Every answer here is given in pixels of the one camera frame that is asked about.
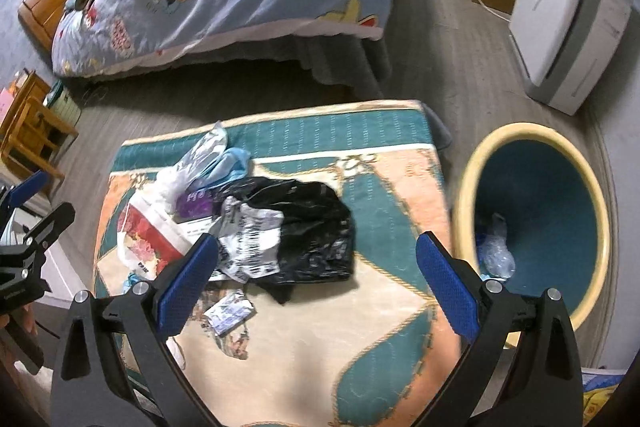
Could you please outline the left hand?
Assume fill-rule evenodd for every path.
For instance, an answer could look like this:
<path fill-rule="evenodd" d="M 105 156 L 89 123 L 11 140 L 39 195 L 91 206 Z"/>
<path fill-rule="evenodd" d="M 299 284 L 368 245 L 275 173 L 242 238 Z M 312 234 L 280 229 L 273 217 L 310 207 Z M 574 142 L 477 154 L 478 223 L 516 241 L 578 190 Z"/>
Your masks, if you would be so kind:
<path fill-rule="evenodd" d="M 37 343 L 37 327 L 32 304 L 1 315 L 1 328 L 6 329 L 18 345 Z"/>

